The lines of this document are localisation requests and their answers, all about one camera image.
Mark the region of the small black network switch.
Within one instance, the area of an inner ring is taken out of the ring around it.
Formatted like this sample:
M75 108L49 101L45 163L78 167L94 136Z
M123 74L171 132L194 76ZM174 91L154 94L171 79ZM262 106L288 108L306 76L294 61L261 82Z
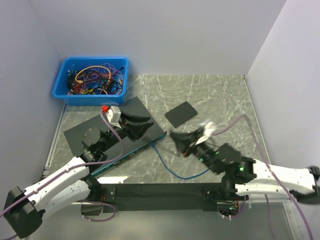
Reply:
M185 101L166 112L164 116L174 128L178 128L197 114L198 112L192 107L192 105L188 101Z

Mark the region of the large black network switch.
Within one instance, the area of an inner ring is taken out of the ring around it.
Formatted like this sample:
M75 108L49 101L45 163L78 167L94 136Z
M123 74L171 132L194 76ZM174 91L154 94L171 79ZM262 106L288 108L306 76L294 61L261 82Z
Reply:
M124 144L122 157L119 160L113 163L110 162L102 167L99 165L92 165L90 170L94 175L98 175L104 170L119 164L129 158L131 154L142 150L150 143L164 138L167 134L156 123L138 97L129 99L117 107L119 107L121 112L150 117L148 122L152 122L153 126L137 141L131 141L128 137L122 139ZM109 130L100 115L92 117L89 120L66 130L64 136L72 154L76 157L84 157L88 161L109 161L116 158L122 151L122 144L112 131Z

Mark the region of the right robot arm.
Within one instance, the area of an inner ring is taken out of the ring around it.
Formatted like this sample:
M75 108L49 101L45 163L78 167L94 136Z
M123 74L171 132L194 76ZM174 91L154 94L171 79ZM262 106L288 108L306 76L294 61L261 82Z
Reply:
M228 203L268 196L276 201L291 200L305 205L320 203L319 167L287 168L246 157L227 143L220 146L209 143L215 132L215 126L209 122L192 132L169 134L183 157L193 155L209 171L223 174L216 189L204 191L207 199Z

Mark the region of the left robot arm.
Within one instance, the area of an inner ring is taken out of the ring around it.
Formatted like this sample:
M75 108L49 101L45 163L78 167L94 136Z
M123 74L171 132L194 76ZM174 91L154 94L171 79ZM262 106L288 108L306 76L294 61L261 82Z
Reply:
M107 131L89 128L82 139L82 149L63 167L45 179L7 194L0 214L20 239L34 233L43 220L65 206L100 197L101 184L92 176L103 164L112 164L125 153L124 138L138 141L154 124L150 116L138 116L121 110L101 109L100 118Z

